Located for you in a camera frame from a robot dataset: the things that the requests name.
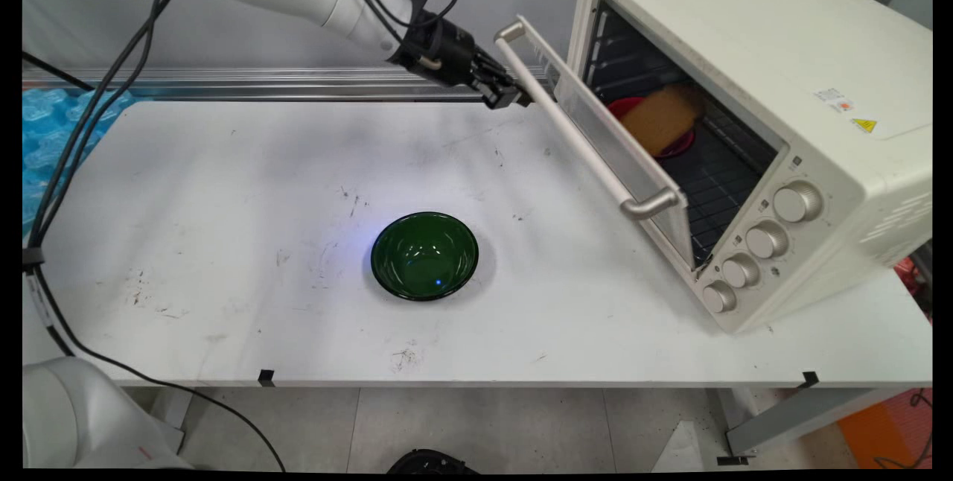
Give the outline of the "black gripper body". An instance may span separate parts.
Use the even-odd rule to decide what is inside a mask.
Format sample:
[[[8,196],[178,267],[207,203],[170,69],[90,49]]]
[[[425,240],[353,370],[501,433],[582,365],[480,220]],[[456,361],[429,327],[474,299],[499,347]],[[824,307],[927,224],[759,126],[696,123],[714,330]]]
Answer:
[[[494,58],[477,46],[472,34],[431,12],[412,17],[387,61],[440,86],[479,90],[494,81]]]

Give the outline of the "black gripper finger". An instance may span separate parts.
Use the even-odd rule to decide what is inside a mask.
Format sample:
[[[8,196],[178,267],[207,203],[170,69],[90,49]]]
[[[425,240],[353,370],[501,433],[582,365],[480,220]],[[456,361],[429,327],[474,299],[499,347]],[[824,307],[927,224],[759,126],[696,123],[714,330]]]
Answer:
[[[515,80],[486,50],[476,50],[476,90],[479,93],[522,93]]]
[[[481,81],[481,98],[491,110],[504,109],[513,104],[528,107],[534,102],[531,95],[520,84],[513,81]]]

